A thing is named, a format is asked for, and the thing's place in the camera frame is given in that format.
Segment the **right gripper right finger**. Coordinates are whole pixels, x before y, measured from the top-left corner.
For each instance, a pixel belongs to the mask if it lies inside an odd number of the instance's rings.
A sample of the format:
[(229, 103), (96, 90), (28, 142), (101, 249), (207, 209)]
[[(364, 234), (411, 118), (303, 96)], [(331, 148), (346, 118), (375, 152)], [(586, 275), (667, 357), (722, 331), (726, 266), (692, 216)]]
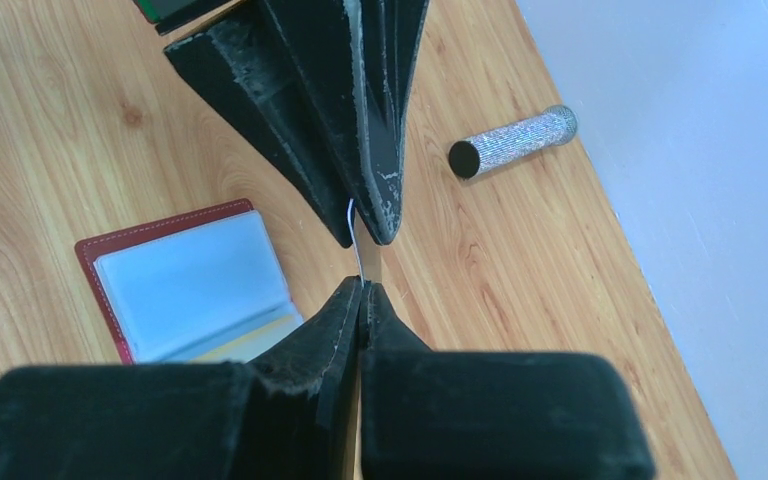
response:
[(359, 312), (361, 471), (367, 479), (652, 479), (628, 387), (605, 358), (443, 351), (378, 283)]

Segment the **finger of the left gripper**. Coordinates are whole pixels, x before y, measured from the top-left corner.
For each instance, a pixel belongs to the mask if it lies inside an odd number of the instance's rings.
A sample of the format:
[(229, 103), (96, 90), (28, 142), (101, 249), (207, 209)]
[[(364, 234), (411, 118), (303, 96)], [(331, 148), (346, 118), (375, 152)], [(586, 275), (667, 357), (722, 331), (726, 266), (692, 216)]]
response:
[(427, 1), (346, 1), (356, 120), (349, 186), (378, 245), (397, 235), (403, 210), (407, 107)]
[(291, 63), (258, 1), (168, 45), (177, 74), (302, 195), (344, 248), (349, 194)]

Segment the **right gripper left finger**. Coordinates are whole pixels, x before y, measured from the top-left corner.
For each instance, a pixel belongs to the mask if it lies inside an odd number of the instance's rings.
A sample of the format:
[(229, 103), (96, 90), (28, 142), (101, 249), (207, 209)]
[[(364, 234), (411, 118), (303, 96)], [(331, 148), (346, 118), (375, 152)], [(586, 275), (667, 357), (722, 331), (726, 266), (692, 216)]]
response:
[(37, 365), (0, 378), (0, 479), (344, 479), (363, 283), (248, 362)]

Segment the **red leather card holder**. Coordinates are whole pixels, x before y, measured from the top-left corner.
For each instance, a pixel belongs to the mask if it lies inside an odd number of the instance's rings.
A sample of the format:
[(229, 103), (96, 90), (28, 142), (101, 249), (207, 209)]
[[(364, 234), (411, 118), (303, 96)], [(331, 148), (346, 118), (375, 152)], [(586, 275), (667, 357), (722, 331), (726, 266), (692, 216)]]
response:
[(192, 362), (280, 317), (303, 321), (248, 199), (80, 240), (74, 250), (125, 364)]

